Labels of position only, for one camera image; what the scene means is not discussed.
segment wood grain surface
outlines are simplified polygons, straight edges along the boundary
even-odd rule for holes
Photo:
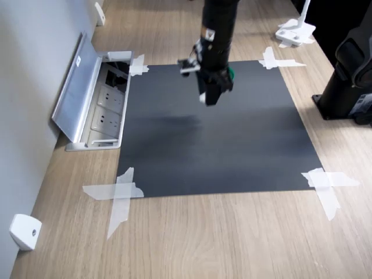
[[[199,37],[202,6],[106,0],[94,45],[174,64]],[[12,278],[372,278],[372,129],[321,119],[311,95],[322,93],[330,63],[317,43],[281,49],[273,36],[297,16],[289,0],[241,0],[230,60],[258,60],[272,46],[277,59],[307,64],[281,72],[320,160],[362,182],[335,189],[334,220],[314,191],[145,198],[131,201],[107,241],[112,201],[82,186],[113,183],[119,151],[67,153],[61,137],[32,213],[43,223],[37,247],[19,253]]]

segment black mat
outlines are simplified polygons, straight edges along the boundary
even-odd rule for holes
[[[232,62],[234,90],[199,102],[176,65],[131,78],[117,175],[134,167],[145,197],[309,189],[321,167],[280,71]]]

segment white tape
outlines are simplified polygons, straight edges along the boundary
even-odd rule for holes
[[[135,75],[142,75],[142,73],[147,73],[149,68],[144,65],[145,55],[142,54],[137,58],[133,59],[132,65],[129,67],[129,73],[133,77]]]
[[[325,215],[331,221],[341,206],[332,187],[358,186],[360,183],[341,172],[327,173],[322,168],[302,173],[309,186],[314,187],[323,206]]]
[[[273,48],[268,46],[263,53],[263,60],[259,60],[260,64],[267,70],[276,67],[302,67],[306,64],[298,63],[294,59],[290,60],[276,60],[274,56]]]
[[[135,187],[135,183],[124,183],[124,184],[105,184],[105,185],[83,186],[83,191],[97,201],[105,201],[105,200],[114,198],[116,187],[129,188],[132,193],[134,192],[133,189],[137,189]],[[122,196],[121,198],[137,198],[137,197],[127,195],[127,196]]]
[[[116,184],[83,186],[83,191],[98,201],[113,199],[107,239],[118,226],[128,220],[130,199],[143,198],[144,193],[133,183],[134,168],[130,167]]]

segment open lid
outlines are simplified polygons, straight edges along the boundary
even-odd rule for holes
[[[52,115],[71,142],[79,142],[83,133],[101,61],[84,33]]]

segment electrical socket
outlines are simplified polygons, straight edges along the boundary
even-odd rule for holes
[[[101,106],[97,106],[93,115],[91,128],[113,138],[119,138],[120,115]]]
[[[124,106],[124,94],[106,84],[101,84],[97,104],[121,115]]]

